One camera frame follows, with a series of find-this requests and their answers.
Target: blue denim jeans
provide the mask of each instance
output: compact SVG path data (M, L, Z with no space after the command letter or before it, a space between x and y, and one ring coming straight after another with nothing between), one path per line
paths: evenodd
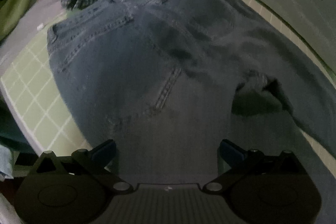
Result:
M223 138L293 150L336 219L336 182L296 125L336 156L336 92L241 0L99 0L48 31L50 67L91 143L113 138L130 182L201 184Z

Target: ironing board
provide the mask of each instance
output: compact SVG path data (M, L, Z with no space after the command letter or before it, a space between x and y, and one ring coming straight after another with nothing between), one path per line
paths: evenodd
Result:
M293 28L257 0L242 1L297 45L336 88L318 56L300 39ZM62 100L49 68L47 30L52 24L67 17L68 13L63 11L49 21L23 48L0 78L0 89L6 103L38 155L45 150L53 150L57 156L67 156L80 148L91 149ZM336 177L336 160L313 138L304 132L302 134Z

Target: green grid pattern surface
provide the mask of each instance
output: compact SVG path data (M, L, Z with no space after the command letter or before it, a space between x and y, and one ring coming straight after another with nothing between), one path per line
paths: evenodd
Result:
M277 30L297 45L324 73L336 88L323 65L305 43L281 19L256 0L242 0ZM49 68L46 37L48 28L67 15L60 14L44 27L20 52L1 77L1 83L28 135L40 151L70 155L79 148L91 149L63 102ZM336 177L336 160L313 138L302 132L324 164Z

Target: denim fabric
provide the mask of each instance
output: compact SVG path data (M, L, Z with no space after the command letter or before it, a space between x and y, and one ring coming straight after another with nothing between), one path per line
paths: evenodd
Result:
M201 184L223 138L293 150L336 219L336 181L295 124L336 156L334 87L241 0L99 0L48 31L59 91L91 143L113 138L130 182Z

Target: jeans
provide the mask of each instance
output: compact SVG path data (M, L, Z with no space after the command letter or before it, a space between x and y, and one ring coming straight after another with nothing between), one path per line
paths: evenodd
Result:
M336 180L296 125L336 156L334 87L241 0L98 0L48 31L50 67L95 146L129 182L205 183L223 138L293 150L336 218Z

